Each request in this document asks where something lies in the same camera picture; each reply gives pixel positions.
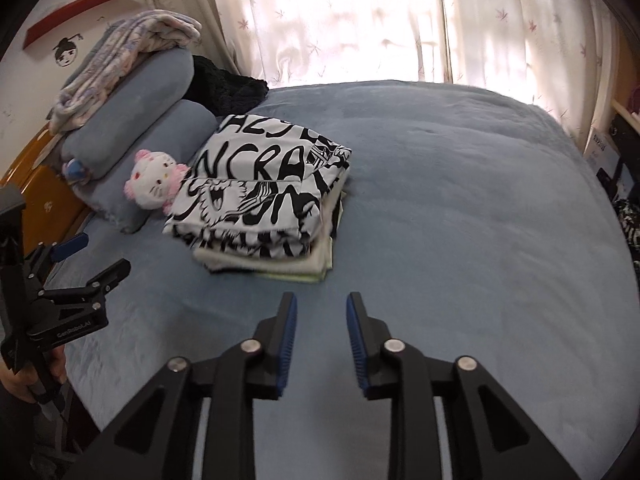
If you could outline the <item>person left hand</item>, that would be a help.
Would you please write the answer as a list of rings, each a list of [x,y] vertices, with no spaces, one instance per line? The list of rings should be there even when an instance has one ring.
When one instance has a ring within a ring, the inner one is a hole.
[[[59,346],[51,351],[50,373],[60,384],[67,380],[65,346]],[[38,382],[39,377],[30,364],[27,364],[17,374],[14,374],[4,361],[0,363],[1,383],[8,393],[13,394],[22,401],[36,403],[32,395],[32,387]]]

